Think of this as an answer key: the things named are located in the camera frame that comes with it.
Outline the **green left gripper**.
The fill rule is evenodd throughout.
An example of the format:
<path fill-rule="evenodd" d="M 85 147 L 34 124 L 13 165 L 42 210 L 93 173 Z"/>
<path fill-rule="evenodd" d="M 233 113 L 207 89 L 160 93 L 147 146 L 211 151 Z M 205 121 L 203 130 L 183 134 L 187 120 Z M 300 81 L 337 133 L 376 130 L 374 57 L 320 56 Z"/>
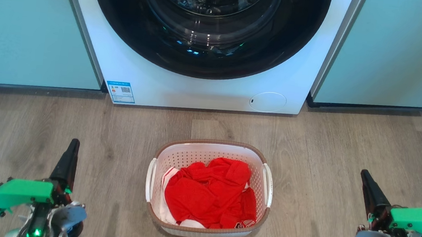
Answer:
<path fill-rule="evenodd" d="M 23 204 L 44 203 L 51 207 L 72 203 L 80 141 L 72 139 L 48 180 L 12 179 L 0 185 L 0 213 Z"/>

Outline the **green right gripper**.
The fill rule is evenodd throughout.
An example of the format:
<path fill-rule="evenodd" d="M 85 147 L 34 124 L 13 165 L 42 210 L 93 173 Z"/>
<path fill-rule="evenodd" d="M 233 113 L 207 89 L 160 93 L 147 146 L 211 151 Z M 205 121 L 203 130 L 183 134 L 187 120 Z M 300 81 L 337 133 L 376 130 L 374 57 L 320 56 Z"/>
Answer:
<path fill-rule="evenodd" d="M 422 208 L 392 207 L 371 173 L 361 170 L 360 175 L 370 230 L 391 232 L 399 229 L 422 236 Z"/>

